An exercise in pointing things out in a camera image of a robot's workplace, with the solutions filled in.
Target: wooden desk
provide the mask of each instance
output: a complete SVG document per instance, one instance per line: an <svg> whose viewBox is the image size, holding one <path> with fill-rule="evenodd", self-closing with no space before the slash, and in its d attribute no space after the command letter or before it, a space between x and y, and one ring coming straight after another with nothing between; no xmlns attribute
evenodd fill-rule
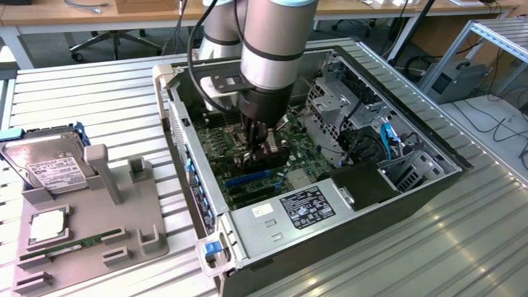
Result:
<svg viewBox="0 0 528 297"><path fill-rule="evenodd" d="M2 14L2 10L5 9L5 4L0 4L0 15Z"/></svg>
<svg viewBox="0 0 528 297"><path fill-rule="evenodd" d="M97 4L102 1L82 0L82 4ZM0 27L0 37L2 37L21 69L33 68L29 51L19 39L21 34L166 28L175 25L177 11L118 14L113 0L106 1L110 5L102 8L99 14L67 6L63 0L33 0L30 6L5 6L0 18L3 24L3 27ZM511 10L509 1L501 0L503 15ZM485 6L466 9L466 7L457 7L449 0L435 0L435 2L437 4L427 15L485 14L487 12ZM419 3L405 8L403 17L410 19L394 45L393 53L401 46L422 5L423 3ZM390 18L399 15L401 8L391 4L371 7L358 0L318 0L314 21L317 23L318 20ZM195 23L202 9L201 0L189 0L182 26L191 26Z"/></svg>
<svg viewBox="0 0 528 297"><path fill-rule="evenodd" d="M410 8L414 10L415 17L410 17L406 21L403 30L401 31L401 36L407 36L410 28L417 21L417 15L422 11L426 2L426 0L421 0L418 4L410 6ZM499 5L501 10L497 8L494 11L491 10L493 14L490 14L489 7L485 5L478 7L459 7L449 0L435 0L427 12L427 16L419 23L419 30L415 32L411 41L431 56L441 55L449 48L449 45L451 44L467 20L494 17L502 19L509 15L511 10L518 7L518 4L513 0L499 0ZM434 18L434 16L441 15L447 17L441 18L441 20ZM394 57L402 42L403 38L399 37L395 41L394 48L387 55L387 59Z"/></svg>

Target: motherboard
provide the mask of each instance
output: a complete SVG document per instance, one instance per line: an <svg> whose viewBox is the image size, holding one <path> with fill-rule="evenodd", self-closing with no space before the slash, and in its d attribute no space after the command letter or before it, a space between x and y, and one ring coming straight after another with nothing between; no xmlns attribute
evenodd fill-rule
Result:
<svg viewBox="0 0 528 297"><path fill-rule="evenodd" d="M247 152L238 117L203 113L202 121L194 123L210 169L231 210L309 185L333 168L321 155L321 147L306 134L302 121L309 121L309 117L303 110L290 109L286 113L278 123L275 138L287 143L289 160L283 166L254 174L241 172L233 161Z"/></svg>

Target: sticker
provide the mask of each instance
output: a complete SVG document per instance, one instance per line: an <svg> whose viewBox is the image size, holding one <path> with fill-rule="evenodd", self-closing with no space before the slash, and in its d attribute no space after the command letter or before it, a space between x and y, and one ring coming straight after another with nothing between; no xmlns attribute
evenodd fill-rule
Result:
<svg viewBox="0 0 528 297"><path fill-rule="evenodd" d="M271 208L271 205L269 203L266 203L266 204L263 204L261 206L257 206L257 207L251 208L251 211L253 211L254 217L258 218L258 217L271 213L273 212L273 208Z"/></svg>
<svg viewBox="0 0 528 297"><path fill-rule="evenodd" d="M27 164L26 167L47 190L85 183L82 171L73 157Z"/></svg>
<svg viewBox="0 0 528 297"><path fill-rule="evenodd" d="M279 203L297 229L313 225L335 214L317 186L281 198Z"/></svg>

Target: green circuit board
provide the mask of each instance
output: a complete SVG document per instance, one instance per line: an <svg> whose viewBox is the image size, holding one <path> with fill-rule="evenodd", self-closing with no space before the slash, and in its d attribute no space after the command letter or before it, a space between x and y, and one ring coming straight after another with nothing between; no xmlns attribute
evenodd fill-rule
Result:
<svg viewBox="0 0 528 297"><path fill-rule="evenodd" d="M301 168L314 181L319 174L331 169L307 134L302 131L301 123L295 121L290 113L286 117L289 121L275 134L275 141L286 140L290 148L286 164L270 169L267 177L234 187L225 187L225 182L243 175L233 162L233 158L246 152L241 125L239 123L229 124L231 121L226 119L223 125L218 127L206 127L205 123L194 124L217 184L233 210L291 191L293 187L286 180L287 172Z"/></svg>

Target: gray plastic slot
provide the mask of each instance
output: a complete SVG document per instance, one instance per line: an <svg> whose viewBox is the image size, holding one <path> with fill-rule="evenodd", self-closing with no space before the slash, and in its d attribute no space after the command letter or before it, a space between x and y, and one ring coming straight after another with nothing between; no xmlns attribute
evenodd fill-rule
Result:
<svg viewBox="0 0 528 297"><path fill-rule="evenodd" d="M102 179L98 175L85 178L85 183L87 184L87 187L91 191L97 191L105 187Z"/></svg>
<svg viewBox="0 0 528 297"><path fill-rule="evenodd" d="M25 249L31 252L37 249L45 248L46 246L54 246L58 243L62 243L63 241L67 241L73 237L73 232L69 230L69 228L63 229L63 235L55 238L51 238L50 240L41 241L38 243L33 244L26 244Z"/></svg>
<svg viewBox="0 0 528 297"><path fill-rule="evenodd" d="M121 240L127 239L129 237L129 233L126 231L126 229L123 229L123 226L119 227L121 231L115 234L111 234L109 236L102 237L99 240L102 241L102 244L106 246L111 243L115 243Z"/></svg>
<svg viewBox="0 0 528 297"><path fill-rule="evenodd" d="M29 259L25 259L23 261L19 261L15 266L18 266L21 269L25 270L33 268L34 266L47 263L50 263L49 257L46 255L39 255Z"/></svg>
<svg viewBox="0 0 528 297"><path fill-rule="evenodd" d="M46 272L41 271L38 273L31 274L22 280L15 282L15 286L13 291L18 294L25 294L35 289L41 289L46 286L50 286L51 276Z"/></svg>
<svg viewBox="0 0 528 297"><path fill-rule="evenodd" d="M31 205L54 200L45 188L27 189L25 184L22 186L22 196Z"/></svg>
<svg viewBox="0 0 528 297"><path fill-rule="evenodd" d="M117 249L111 249L101 254L102 262L106 266L115 265L123 261L131 259L131 255L126 246L121 246Z"/></svg>
<svg viewBox="0 0 528 297"><path fill-rule="evenodd" d="M153 225L151 227L154 229L154 232L146 235L142 235L141 230L137 229L137 240L139 242L141 250L145 254L157 251L163 245L158 237L157 226Z"/></svg>
<svg viewBox="0 0 528 297"><path fill-rule="evenodd" d="M57 209L63 209L63 215L65 215L65 216L67 216L67 215L71 214L71 207L69 206L69 204L62 204L62 205L50 207L50 208L47 208L47 209L38 210L37 212L34 212L34 213L31 214L31 216L39 215L41 213L45 213L45 212L51 212L51 211L54 211L54 210L57 210Z"/></svg>
<svg viewBox="0 0 528 297"><path fill-rule="evenodd" d="M114 205L121 204L121 197L111 172L107 168L107 149L103 144L83 147L83 160L91 166L99 176Z"/></svg>
<svg viewBox="0 0 528 297"><path fill-rule="evenodd" d="M151 165L149 162L145 162L142 157L129 159L127 166L131 183L143 181L150 177Z"/></svg>

